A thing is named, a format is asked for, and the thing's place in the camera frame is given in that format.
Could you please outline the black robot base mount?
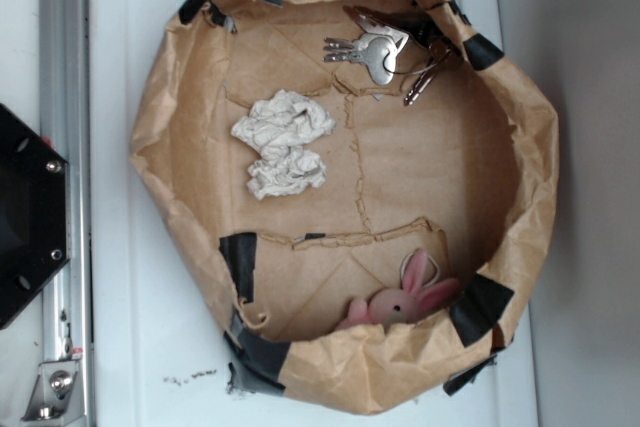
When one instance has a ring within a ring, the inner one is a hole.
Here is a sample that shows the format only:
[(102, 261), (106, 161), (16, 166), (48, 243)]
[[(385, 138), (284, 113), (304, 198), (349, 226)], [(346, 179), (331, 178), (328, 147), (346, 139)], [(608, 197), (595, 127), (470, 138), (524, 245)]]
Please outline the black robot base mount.
[(1, 327), (68, 262), (67, 161), (1, 107)]

